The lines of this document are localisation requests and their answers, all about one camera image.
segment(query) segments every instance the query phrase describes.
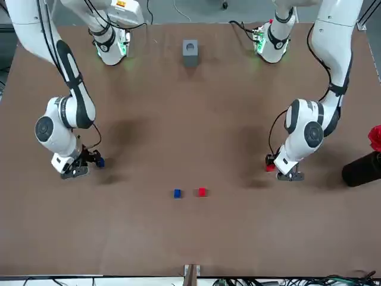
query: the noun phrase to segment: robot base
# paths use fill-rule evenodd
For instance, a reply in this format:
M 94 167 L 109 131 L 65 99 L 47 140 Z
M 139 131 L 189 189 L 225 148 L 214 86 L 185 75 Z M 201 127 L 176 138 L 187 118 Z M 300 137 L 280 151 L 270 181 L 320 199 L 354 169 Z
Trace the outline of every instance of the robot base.
M 99 46 L 96 42 L 94 43 L 98 56 L 108 66 L 116 66 L 124 57 L 128 57 L 131 40 L 130 32 L 115 27 L 113 29 L 115 31 L 115 39 L 109 48 L 103 45 Z
M 290 40 L 288 39 L 281 49 L 274 49 L 273 44 L 267 37 L 267 29 L 269 28 L 270 23 L 267 22 L 265 25 L 253 30 L 252 38 L 255 41 L 254 51 L 266 63 L 275 64 L 282 59 L 283 55 L 288 50 Z

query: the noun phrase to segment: green led light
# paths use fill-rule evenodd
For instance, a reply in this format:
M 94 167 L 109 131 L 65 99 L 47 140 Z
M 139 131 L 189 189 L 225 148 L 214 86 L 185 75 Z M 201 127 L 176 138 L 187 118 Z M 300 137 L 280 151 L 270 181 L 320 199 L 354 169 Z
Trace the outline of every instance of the green led light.
M 97 44 L 95 44 L 95 48 L 96 48 L 96 51 L 98 53 L 98 56 L 101 56 L 101 52 L 99 51 L 99 48 L 98 48 Z
M 121 55 L 126 55 L 127 54 L 127 48 L 123 43 L 119 43 L 119 50 Z
M 258 44 L 258 49 L 257 49 L 257 52 L 259 54 L 262 54 L 265 43 L 266 43 L 266 38 L 262 38 L 262 40 Z

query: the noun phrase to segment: blue cube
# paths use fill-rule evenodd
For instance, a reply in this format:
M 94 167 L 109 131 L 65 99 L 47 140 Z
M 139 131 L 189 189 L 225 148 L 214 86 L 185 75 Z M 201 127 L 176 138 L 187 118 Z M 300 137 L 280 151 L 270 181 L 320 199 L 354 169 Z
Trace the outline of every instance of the blue cube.
M 174 189 L 173 197 L 174 198 L 181 198 L 181 189 Z

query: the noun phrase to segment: small cube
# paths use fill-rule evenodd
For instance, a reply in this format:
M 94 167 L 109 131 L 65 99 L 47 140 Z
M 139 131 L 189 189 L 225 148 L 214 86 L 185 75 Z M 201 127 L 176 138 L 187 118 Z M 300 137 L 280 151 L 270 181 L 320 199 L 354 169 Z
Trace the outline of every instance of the small cube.
M 181 198 L 181 189 L 174 189 L 173 197 L 174 198 Z
M 183 61 L 185 67 L 198 65 L 198 41 L 183 40 Z
M 199 197 L 206 197 L 207 196 L 207 189 L 206 188 L 198 189 L 198 196 Z

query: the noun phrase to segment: red cube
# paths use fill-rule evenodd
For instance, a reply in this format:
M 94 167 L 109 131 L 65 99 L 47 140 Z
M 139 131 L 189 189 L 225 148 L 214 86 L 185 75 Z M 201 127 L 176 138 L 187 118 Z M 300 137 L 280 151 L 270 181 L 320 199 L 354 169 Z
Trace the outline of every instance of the red cube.
M 198 189 L 198 196 L 199 197 L 206 197 L 207 196 L 207 189 L 206 188 Z

